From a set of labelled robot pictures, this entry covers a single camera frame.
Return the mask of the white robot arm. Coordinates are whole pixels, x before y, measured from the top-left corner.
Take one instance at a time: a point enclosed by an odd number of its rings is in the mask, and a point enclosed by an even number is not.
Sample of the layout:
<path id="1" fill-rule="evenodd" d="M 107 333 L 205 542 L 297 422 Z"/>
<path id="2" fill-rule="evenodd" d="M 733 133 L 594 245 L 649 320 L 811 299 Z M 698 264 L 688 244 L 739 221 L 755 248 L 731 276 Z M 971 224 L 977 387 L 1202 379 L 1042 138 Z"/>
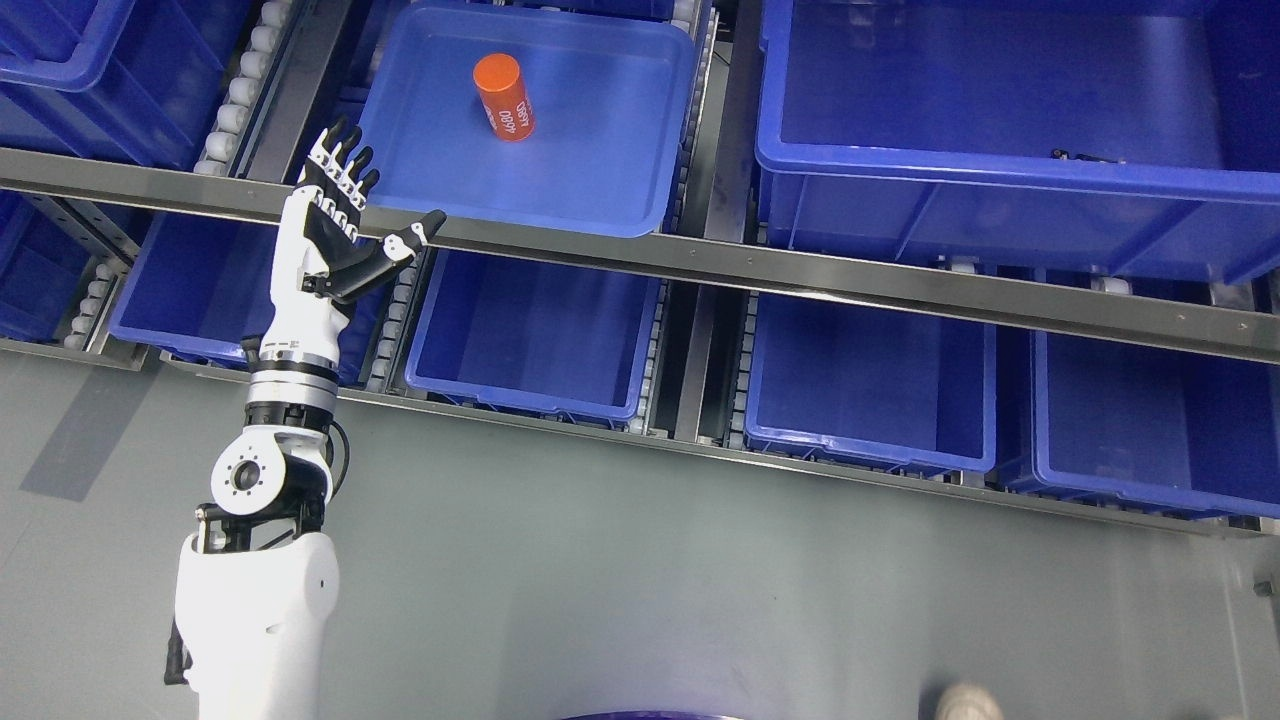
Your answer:
<path id="1" fill-rule="evenodd" d="M 180 547 L 164 680 L 201 719 L 315 719 L 325 628 L 340 592 L 323 530 L 346 470 L 335 446 L 340 333 L 445 223 L 430 211 L 358 240 L 379 174 L 358 127 L 337 120 L 284 201 L 269 273 L 271 320 L 242 340 L 244 421 L 210 473 L 211 501 Z"/>

